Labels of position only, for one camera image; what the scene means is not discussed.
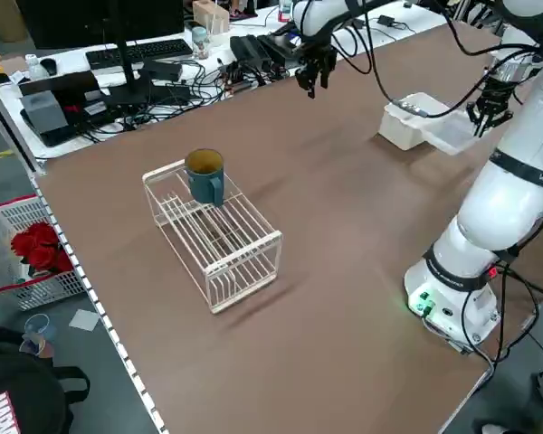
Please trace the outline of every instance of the brown table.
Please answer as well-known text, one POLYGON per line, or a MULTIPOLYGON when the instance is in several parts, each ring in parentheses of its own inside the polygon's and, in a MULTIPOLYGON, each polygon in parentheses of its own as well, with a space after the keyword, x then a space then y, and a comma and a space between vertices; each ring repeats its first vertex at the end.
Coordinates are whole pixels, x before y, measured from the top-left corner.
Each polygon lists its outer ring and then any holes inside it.
MULTIPOLYGON (((496 41, 461 35, 471 48, 496 41)), ((489 60, 462 55, 446 27, 376 55, 390 93, 445 101, 489 60)), ((39 180, 171 433, 431 433, 479 379, 482 360, 410 314, 403 275, 499 133, 457 157, 403 152, 375 137, 385 103, 373 78, 340 63, 315 100, 279 82, 56 160, 39 180), (199 146, 224 154, 285 236, 280 277, 218 316, 154 226, 141 183, 199 146)), ((543 285, 543 235, 524 269, 543 285)), ((512 288, 509 316, 522 318, 525 293, 512 288)))

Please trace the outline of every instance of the red flower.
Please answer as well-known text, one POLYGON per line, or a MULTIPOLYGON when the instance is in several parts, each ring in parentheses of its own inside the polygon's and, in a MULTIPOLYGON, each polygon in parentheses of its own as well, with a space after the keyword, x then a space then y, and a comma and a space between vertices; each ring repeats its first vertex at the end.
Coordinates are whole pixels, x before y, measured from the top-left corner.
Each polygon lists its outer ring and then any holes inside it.
POLYGON ((37 244, 53 244, 58 246, 58 237, 52 226, 46 222, 34 223, 27 231, 36 239, 37 244))
POLYGON ((36 239, 26 231, 20 232, 12 238, 10 246, 16 255, 25 258, 33 251, 34 247, 36 247, 36 239))
POLYGON ((61 273, 66 271, 72 271, 71 260, 64 250, 59 250, 56 264, 54 265, 61 273))
POLYGON ((37 246, 28 255, 28 263, 37 271, 52 269, 56 266, 58 249, 56 247, 37 246))

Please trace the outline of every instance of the mug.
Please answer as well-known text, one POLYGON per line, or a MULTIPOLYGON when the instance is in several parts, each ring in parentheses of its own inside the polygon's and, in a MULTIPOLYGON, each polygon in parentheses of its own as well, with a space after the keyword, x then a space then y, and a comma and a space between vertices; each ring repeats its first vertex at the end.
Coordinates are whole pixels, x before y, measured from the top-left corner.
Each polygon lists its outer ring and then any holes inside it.
POLYGON ((197 149, 185 159, 189 189, 199 203, 224 204, 224 158, 213 149, 197 149))

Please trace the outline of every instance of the floor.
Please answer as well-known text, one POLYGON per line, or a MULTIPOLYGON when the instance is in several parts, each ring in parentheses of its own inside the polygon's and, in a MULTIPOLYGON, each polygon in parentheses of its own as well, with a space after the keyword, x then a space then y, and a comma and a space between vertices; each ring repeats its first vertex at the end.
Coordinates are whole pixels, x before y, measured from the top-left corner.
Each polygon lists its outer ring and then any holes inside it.
MULTIPOLYGON (((30 40, 14 44, 0 42, 0 52, 9 55, 32 51, 30 40)), ((0 136, 0 151, 6 149, 0 136)), ((30 193, 33 193, 32 186, 17 158, 1 158, 0 202, 30 193)), ((72 434, 156 433, 157 429, 102 324, 98 323, 92 332, 69 327, 77 309, 94 311, 86 295, 37 308, 32 313, 18 312, 9 300, 0 297, 0 326, 22 331, 25 320, 34 313, 42 312, 51 318, 57 329, 53 339, 55 363, 79 366, 91 381, 89 398, 73 406, 72 434)))
MULTIPOLYGON (((0 42, 0 51, 8 54, 35 52, 31 41, 15 44, 0 42)), ((5 149, 0 137, 0 151, 5 149)), ((32 187, 18 160, 14 156, 0 159, 0 202, 31 192, 32 187)), ((98 324, 92 332, 68 326, 77 309, 94 310, 86 296, 73 297, 35 310, 49 315, 57 327, 53 342, 55 362, 80 366, 92 381, 89 399, 75 406, 76 418, 71 432, 156 432, 103 326, 98 324)), ((0 298, 0 325, 21 330, 29 315, 18 313, 0 298)), ((543 315, 534 336, 543 344, 543 315)), ((529 433, 534 421, 543 413, 531 379, 531 374, 539 371, 543 371, 543 353, 527 339, 500 365, 489 386, 472 396, 445 432, 478 433, 480 423, 492 420, 529 433)))

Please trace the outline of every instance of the wire rack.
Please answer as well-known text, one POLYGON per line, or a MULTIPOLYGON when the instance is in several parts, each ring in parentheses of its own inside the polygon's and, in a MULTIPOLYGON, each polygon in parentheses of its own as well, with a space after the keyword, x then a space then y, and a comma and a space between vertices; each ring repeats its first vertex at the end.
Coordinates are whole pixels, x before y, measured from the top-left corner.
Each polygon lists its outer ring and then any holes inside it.
POLYGON ((193 199, 184 160, 144 174, 143 184, 155 224, 213 313, 277 277, 281 232, 227 175, 221 207, 193 199))

